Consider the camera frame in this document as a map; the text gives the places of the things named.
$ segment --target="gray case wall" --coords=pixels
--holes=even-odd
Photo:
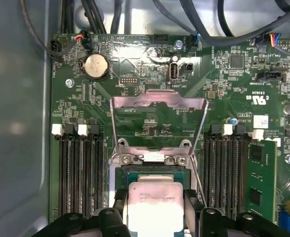
[[[75,0],[78,27],[86,26],[80,0]],[[46,41],[57,32],[60,0],[26,0],[32,22]],[[109,31],[114,0],[97,0]],[[190,25],[178,0],[161,0]],[[209,33],[223,35],[216,0],[194,0]],[[133,10],[125,9],[125,4]],[[274,0],[226,0],[231,30],[244,34],[283,15]],[[132,34],[186,34],[164,18],[151,0],[124,0]],[[276,32],[290,37],[290,21]],[[0,0],[0,237],[28,237],[47,224],[49,162],[50,63],[22,20],[19,0]]]
[[[48,39],[57,31],[59,1],[26,2]],[[0,0],[0,237],[31,236],[47,225],[49,74],[19,0]]]

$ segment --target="white label sticker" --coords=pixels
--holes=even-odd
[[[259,129],[269,128],[269,116],[268,115],[254,115],[253,128],[259,128]]]

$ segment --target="integrated circuit chip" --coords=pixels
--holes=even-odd
[[[244,68],[244,56],[231,55],[230,56],[230,68],[237,68],[237,69]]]
[[[216,97],[215,91],[210,90],[210,91],[207,92],[207,98],[208,99],[215,99],[215,97]]]
[[[258,206],[261,205],[261,196],[262,193],[259,192],[258,190],[251,188],[249,192],[249,198],[250,201],[253,202],[254,204],[257,204]]]
[[[250,146],[249,158],[255,161],[262,162],[262,147]]]

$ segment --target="black cable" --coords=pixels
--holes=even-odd
[[[24,21],[25,21],[25,24],[26,24],[28,30],[30,31],[31,35],[33,36],[36,44],[39,47],[41,47],[43,50],[45,50],[47,53],[49,53],[49,54],[51,54],[51,55],[53,55],[55,57],[61,57],[64,54],[68,53],[72,49],[72,47],[76,44],[76,41],[73,40],[61,52],[56,52],[56,51],[53,51],[50,48],[46,47],[45,44],[41,41],[41,39],[38,37],[38,35],[35,32],[34,26],[31,23],[30,16],[28,15],[28,12],[27,12],[27,7],[26,7],[26,4],[25,4],[25,0],[20,0],[20,4],[21,4],[21,10],[22,10],[23,18],[24,18]]]
[[[115,0],[114,2],[114,16],[111,24],[111,34],[117,34],[119,32],[122,14],[122,3],[123,0]]]
[[[131,34],[131,0],[125,0],[124,34]]]
[[[67,32],[67,0],[61,1],[61,14],[60,14],[60,32]]]
[[[175,16],[173,16],[159,0],[153,0],[153,2],[159,12],[161,12],[166,18],[168,18],[170,21],[177,24],[179,27],[189,32],[190,34],[196,35],[196,32],[194,30],[192,30],[190,27],[188,27],[187,25],[179,21]]]
[[[87,0],[81,0],[82,6],[84,8],[86,17],[90,23],[90,27],[93,33],[98,34],[100,33],[97,26],[96,26],[96,22],[95,22],[95,18],[91,12],[90,6],[88,5],[88,1]]]
[[[74,1],[67,0],[67,33],[74,32]]]
[[[87,1],[87,3],[93,12],[93,15],[94,15],[94,18],[96,21],[96,25],[99,27],[100,33],[106,34],[106,29],[105,29],[105,26],[103,24],[103,20],[102,20],[99,8],[97,7],[95,0],[89,0],[89,1]]]
[[[290,2],[287,0],[275,0],[275,3],[284,13],[288,13],[290,11]]]
[[[285,55],[287,55],[287,56],[290,56],[290,52],[288,52],[288,51],[282,49],[281,47],[279,47],[279,46],[276,45],[274,48],[275,48],[277,51],[279,51],[279,52],[281,52],[281,53],[283,53],[283,54],[285,54]]]
[[[236,45],[236,44],[242,43],[244,41],[253,39],[264,33],[274,30],[275,28],[279,27],[280,25],[284,24],[290,19],[290,12],[288,12],[282,17],[280,17],[279,19],[277,19],[276,21],[258,30],[250,32],[248,34],[238,36],[238,37],[218,39],[218,38],[211,37],[208,34],[207,30],[205,29],[205,26],[203,25],[199,15],[197,14],[195,10],[195,6],[192,0],[180,0],[180,2],[185,13],[193,19],[192,24],[196,28],[196,30],[200,33],[201,37],[205,40],[206,43],[213,46],[230,46],[230,45]]]
[[[224,13],[224,1],[225,0],[217,0],[217,17],[225,36],[233,37],[233,33],[230,31]]]

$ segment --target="red and black wires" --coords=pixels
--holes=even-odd
[[[281,34],[275,34],[275,33],[270,34],[270,42],[271,42],[271,46],[273,48],[278,45],[278,41],[279,41],[280,36],[281,36]]]

